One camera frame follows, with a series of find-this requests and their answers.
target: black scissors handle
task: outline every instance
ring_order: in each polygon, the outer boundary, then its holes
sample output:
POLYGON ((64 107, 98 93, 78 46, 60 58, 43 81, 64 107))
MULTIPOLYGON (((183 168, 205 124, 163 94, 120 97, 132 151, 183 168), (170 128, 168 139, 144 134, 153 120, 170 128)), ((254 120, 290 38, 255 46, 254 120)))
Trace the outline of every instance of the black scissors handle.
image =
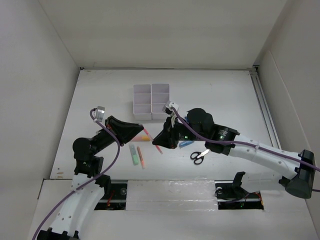
POLYGON ((200 165, 204 161, 205 157, 201 156, 198 158, 198 156, 201 154, 200 151, 194 151, 190 155, 190 159, 193 160, 194 165, 200 165))

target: white table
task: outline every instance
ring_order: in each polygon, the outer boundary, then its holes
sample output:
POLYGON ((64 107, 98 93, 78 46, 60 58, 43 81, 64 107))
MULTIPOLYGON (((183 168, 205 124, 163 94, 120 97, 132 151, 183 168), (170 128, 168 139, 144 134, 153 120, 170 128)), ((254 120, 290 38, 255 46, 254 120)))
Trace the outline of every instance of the white table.
MULTIPOLYGON (((135 183, 128 184, 127 199, 132 201, 131 210, 94 211, 81 240, 318 239, 306 202, 284 191, 262 192, 264 211, 217 210, 214 197, 210 204, 211 208, 199 207, 200 204, 197 201, 187 201, 188 209, 185 209, 182 202, 171 207, 169 200, 175 198, 195 200, 197 197, 205 200, 206 197, 197 195, 198 192, 192 191, 192 187, 190 194, 181 197, 179 191, 161 188, 158 184, 157 189, 152 188, 152 192, 154 197, 160 197, 161 202, 154 202, 151 208, 150 194, 142 192, 150 191, 151 183, 149 187, 140 188, 141 184, 135 183), (144 209, 137 210, 137 207, 144 207, 144 209)), ((70 185, 70 180, 44 181, 30 228, 29 240, 48 212, 69 192, 70 185)), ((202 187, 202 192, 205 193, 211 190, 203 188, 205 187, 202 187)), ((204 201, 204 203, 201 206, 208 206, 207 202, 204 201)), ((48 229, 56 214, 57 211, 45 223, 43 230, 48 229)))
MULTIPOLYGON (((125 122, 136 122, 133 116, 133 85, 169 83, 170 98, 179 104, 179 113, 203 108, 215 123, 238 130, 255 140, 271 145, 250 74, 246 70, 82 70, 57 150, 51 179, 71 179, 76 161, 72 144, 79 137, 92 137, 100 128, 89 117, 90 109, 105 107, 105 117, 113 115, 125 122)), ((163 122, 152 120, 143 125, 155 137, 163 122)), ((267 172, 269 169, 250 161, 210 153, 195 166, 190 160, 194 151, 205 150, 204 142, 182 149, 161 148, 161 155, 151 142, 137 142, 146 168, 133 166, 130 150, 122 147, 116 164, 108 172, 118 180, 230 180, 237 172, 267 172)), ((112 144, 97 156, 104 157, 103 168, 114 159, 112 144)))

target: blue pen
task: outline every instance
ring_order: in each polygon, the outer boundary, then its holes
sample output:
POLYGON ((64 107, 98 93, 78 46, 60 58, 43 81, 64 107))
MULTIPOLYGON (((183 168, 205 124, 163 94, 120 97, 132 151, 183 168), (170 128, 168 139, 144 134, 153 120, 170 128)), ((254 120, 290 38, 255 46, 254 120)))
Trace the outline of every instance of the blue pen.
POLYGON ((179 148, 184 148, 184 147, 186 147, 186 146, 188 146, 188 145, 190 145, 190 144, 193 144, 195 141, 183 141, 183 142, 180 142, 179 143, 179 148))

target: cable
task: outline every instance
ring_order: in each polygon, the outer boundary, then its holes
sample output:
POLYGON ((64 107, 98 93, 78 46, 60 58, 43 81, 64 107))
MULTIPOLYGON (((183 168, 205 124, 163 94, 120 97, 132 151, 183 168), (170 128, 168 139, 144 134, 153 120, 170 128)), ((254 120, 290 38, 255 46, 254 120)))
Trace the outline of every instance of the cable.
POLYGON ((285 159, 290 159, 290 160, 293 160, 295 162, 298 162, 300 164, 303 164, 303 165, 306 165, 308 166, 309 168, 312 168, 312 169, 315 169, 317 170, 318 172, 320 172, 320 168, 317 167, 317 166, 314 166, 308 162, 305 162, 305 161, 302 161, 302 160, 299 160, 299 159, 296 159, 292 156, 287 156, 287 155, 284 155, 284 154, 281 154, 281 153, 278 153, 276 151, 272 151, 270 149, 267 149, 265 147, 262 147, 262 146, 257 146, 253 143, 249 143, 249 142, 245 142, 245 141, 215 141, 215 140, 211 140, 211 139, 208 139, 208 138, 205 138, 204 136, 201 136, 200 134, 198 134, 195 130, 193 130, 187 123, 186 121, 179 115, 179 113, 177 112, 177 110, 172 107, 171 108, 174 112, 174 114, 176 115, 176 117, 182 122, 182 124, 191 132, 193 133, 198 139, 201 139, 205 142, 208 142, 208 143, 212 143, 212 144, 221 144, 221 145, 229 145, 229 144, 241 144, 241 145, 246 145, 246 146, 249 146, 249 147, 252 147, 252 148, 256 148, 258 147, 258 149, 264 151, 264 152, 267 152, 267 153, 270 153, 270 154, 273 154, 273 155, 276 155, 276 156, 279 156, 279 157, 282 157, 282 158, 285 158, 285 159))
MULTIPOLYGON (((111 137, 113 137, 113 139, 115 140, 117 146, 118 146, 118 150, 116 152, 116 155, 115 155, 115 158, 114 160, 111 162, 111 164, 105 169, 103 170, 100 174, 96 175, 95 177, 91 178, 89 181, 86 181, 84 184, 80 185, 79 187, 76 188, 76 190, 79 190, 81 188, 83 188, 84 186, 88 185, 89 183, 91 183, 92 181, 98 179, 99 177, 101 177, 106 171, 108 171, 114 164, 115 162, 117 161, 118 157, 119 157, 119 154, 120 154, 120 142, 119 140, 117 139, 117 137, 110 131, 108 130, 103 124, 101 124, 99 121, 97 121, 97 119, 95 119, 95 117, 93 116, 93 112, 95 111, 96 109, 91 109, 90 110, 90 117, 92 118, 92 120, 98 124, 101 128, 103 128, 108 134, 111 135, 111 137)), ((42 220, 42 222, 40 223, 40 225, 37 227, 33 237, 32 237, 32 240, 36 240, 36 237, 38 235, 38 233, 40 232, 40 229, 42 228, 42 226, 45 224, 45 222, 48 220, 48 218, 54 213, 54 211, 65 201, 67 200, 72 194, 74 194, 75 191, 71 191, 68 195, 66 195, 60 202, 57 203, 57 205, 55 205, 52 210, 47 214, 47 216, 45 216, 45 218, 42 220)))

